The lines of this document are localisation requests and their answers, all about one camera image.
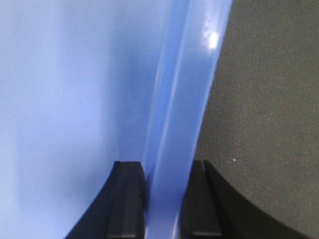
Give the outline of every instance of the dark gray fabric surface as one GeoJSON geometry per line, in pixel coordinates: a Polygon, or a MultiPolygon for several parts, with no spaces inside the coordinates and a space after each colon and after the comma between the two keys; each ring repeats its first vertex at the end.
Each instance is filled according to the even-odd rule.
{"type": "Polygon", "coordinates": [[[319,238],[319,1],[234,1],[196,159],[319,238]]]}

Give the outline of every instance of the blue plastic panel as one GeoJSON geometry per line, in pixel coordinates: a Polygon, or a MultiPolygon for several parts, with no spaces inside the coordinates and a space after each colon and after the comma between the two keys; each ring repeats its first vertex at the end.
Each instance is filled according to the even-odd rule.
{"type": "Polygon", "coordinates": [[[230,1],[0,3],[0,237],[63,238],[129,160],[172,238],[230,1]]]}

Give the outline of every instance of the blue plastic sheet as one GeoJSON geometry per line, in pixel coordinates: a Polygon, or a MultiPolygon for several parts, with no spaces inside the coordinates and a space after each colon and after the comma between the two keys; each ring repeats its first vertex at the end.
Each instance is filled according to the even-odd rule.
{"type": "Polygon", "coordinates": [[[120,160],[174,238],[231,1],[0,4],[0,237],[63,238],[120,160]]]}

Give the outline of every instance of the blue surface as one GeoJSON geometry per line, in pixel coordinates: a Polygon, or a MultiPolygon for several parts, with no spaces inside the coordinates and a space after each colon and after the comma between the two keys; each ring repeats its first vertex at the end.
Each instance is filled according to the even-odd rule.
{"type": "Polygon", "coordinates": [[[0,3],[0,237],[63,238],[121,160],[173,238],[230,0],[0,3]]]}

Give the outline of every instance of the gray fabric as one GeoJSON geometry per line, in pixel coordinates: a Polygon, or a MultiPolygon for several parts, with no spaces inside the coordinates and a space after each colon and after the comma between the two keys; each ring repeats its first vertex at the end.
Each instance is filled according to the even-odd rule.
{"type": "Polygon", "coordinates": [[[319,238],[319,1],[234,1],[196,159],[319,238]]]}

